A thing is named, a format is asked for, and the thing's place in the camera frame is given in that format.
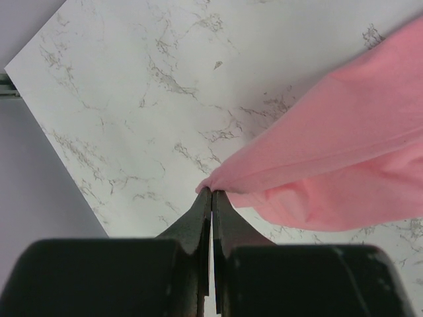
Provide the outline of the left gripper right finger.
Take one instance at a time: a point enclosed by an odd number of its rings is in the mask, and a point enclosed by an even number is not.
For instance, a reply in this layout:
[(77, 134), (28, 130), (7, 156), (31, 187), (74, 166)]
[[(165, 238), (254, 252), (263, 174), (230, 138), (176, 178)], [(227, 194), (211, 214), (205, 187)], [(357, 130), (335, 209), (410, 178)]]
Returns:
[(229, 263), (232, 251), (243, 246), (273, 246), (274, 242), (259, 233), (233, 208), (225, 191), (217, 190), (211, 198), (213, 259), (216, 311), (221, 316), (236, 316), (237, 300), (231, 298), (232, 278)]

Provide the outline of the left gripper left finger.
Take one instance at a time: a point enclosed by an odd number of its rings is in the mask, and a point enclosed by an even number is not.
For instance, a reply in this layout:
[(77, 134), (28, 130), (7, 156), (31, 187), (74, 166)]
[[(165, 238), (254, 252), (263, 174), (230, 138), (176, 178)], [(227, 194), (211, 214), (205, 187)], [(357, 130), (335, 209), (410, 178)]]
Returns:
[(157, 236), (178, 248), (168, 288), (171, 307), (167, 316), (203, 316), (210, 283), (210, 229), (212, 195), (200, 191), (191, 208)]

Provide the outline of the pink t shirt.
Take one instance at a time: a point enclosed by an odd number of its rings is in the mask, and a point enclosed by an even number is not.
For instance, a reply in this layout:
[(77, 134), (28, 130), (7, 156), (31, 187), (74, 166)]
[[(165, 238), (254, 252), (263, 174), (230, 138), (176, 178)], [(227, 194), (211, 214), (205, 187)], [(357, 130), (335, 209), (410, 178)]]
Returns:
[(305, 230), (421, 217), (422, 19), (324, 76), (200, 187)]

